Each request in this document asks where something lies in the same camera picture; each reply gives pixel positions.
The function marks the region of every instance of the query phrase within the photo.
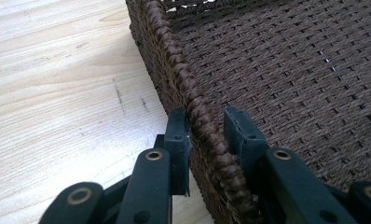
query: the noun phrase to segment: light wooden surface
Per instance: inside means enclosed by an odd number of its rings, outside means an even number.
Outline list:
[[[36,223],[66,187],[131,174],[167,116],[124,0],[0,1],[0,223]],[[173,223],[213,223],[191,180]]]

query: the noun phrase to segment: wicker basket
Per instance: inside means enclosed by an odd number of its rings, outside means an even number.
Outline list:
[[[371,1],[127,0],[131,32],[165,110],[183,106],[191,169],[217,223],[259,222],[222,135],[245,109],[272,147],[325,183],[371,180]]]

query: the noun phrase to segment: dark mark on wood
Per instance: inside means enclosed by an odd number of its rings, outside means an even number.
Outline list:
[[[88,44],[88,42],[86,42],[86,43],[82,43],[82,44],[80,44],[80,45],[77,45],[77,49],[81,49],[82,47],[84,47],[84,46],[86,46]]]
[[[121,91],[118,89],[118,87],[117,87],[116,84],[114,84],[114,88],[116,88],[117,98],[118,98],[119,104],[121,105],[122,112],[123,112],[124,115],[125,115],[125,109],[124,109],[124,106],[122,105],[122,99],[121,99],[122,93],[121,93]]]
[[[143,104],[145,111],[150,112],[150,110],[147,108],[147,103],[145,102],[143,97],[141,97],[141,100],[142,100],[142,104]]]

